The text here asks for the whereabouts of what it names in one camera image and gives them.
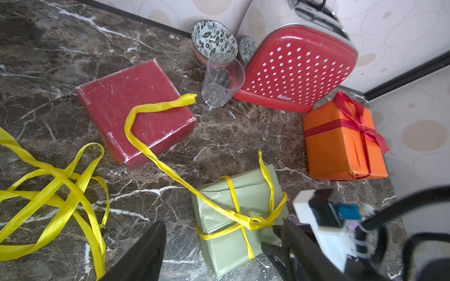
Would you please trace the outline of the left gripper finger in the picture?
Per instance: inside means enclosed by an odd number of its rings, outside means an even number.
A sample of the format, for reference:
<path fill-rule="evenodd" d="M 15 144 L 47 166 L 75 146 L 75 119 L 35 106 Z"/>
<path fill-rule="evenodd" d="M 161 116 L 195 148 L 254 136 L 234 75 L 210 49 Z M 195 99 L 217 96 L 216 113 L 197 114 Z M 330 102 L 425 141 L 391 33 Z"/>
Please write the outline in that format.
<path fill-rule="evenodd" d="M 102 281 L 157 281 L 166 244 L 166 225 L 156 221 L 101 278 Z"/>

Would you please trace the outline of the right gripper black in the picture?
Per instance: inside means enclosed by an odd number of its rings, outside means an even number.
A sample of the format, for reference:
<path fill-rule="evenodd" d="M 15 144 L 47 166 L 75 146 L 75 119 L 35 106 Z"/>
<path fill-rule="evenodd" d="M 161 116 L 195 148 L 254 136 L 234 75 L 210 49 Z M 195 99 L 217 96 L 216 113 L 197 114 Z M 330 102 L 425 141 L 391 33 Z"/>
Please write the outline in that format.
<path fill-rule="evenodd" d="M 261 250 L 274 265 L 284 281 L 385 281 L 387 278 L 366 269 L 352 259 L 339 270 L 321 251 L 318 244 L 300 227 L 285 220 L 273 227 L 273 233 L 281 239 L 282 246 L 266 242 Z"/>

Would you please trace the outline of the red gift box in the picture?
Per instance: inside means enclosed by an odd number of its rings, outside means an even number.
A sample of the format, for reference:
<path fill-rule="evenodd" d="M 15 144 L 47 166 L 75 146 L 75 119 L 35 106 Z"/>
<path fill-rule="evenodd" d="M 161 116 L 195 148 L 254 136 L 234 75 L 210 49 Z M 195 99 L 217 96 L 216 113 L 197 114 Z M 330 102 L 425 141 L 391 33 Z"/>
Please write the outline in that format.
<path fill-rule="evenodd" d="M 188 138 L 196 116 L 185 106 L 157 59 L 120 70 L 76 89 L 113 158 L 129 170 L 150 159 L 141 146 L 160 155 Z"/>

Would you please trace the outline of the yellow ribbon of red box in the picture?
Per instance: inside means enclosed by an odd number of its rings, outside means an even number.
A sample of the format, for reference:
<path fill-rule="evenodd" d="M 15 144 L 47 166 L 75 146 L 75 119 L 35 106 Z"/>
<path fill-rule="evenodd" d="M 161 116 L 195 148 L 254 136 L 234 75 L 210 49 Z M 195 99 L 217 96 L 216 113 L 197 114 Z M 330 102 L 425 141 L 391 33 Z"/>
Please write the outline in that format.
<path fill-rule="evenodd" d="M 107 208 L 102 220 L 98 221 L 92 204 L 85 195 L 85 191 L 90 181 L 94 180 L 105 192 L 108 192 L 105 180 L 93 174 L 105 154 L 105 149 L 101 147 L 100 156 L 93 160 L 83 173 L 78 174 L 75 172 L 75 168 L 89 145 L 84 145 L 77 152 L 75 159 L 65 169 L 59 169 L 51 164 L 36 160 L 4 129 L 1 130 L 1 145 L 13 151 L 23 162 L 35 167 L 33 172 L 22 176 L 6 190 L 1 191 L 1 201 L 16 197 L 29 201 L 1 229 L 1 241 L 5 241 L 41 207 L 51 206 L 57 208 L 57 213 L 34 244 L 2 244 L 1 261 L 19 259 L 48 245 L 61 233 L 69 219 L 74 217 L 89 243 L 97 279 L 104 277 L 106 244 L 102 237 L 101 229 L 107 223 L 110 210 Z M 18 187 L 25 181 L 44 175 L 53 176 L 53 180 L 41 191 L 18 190 Z"/>

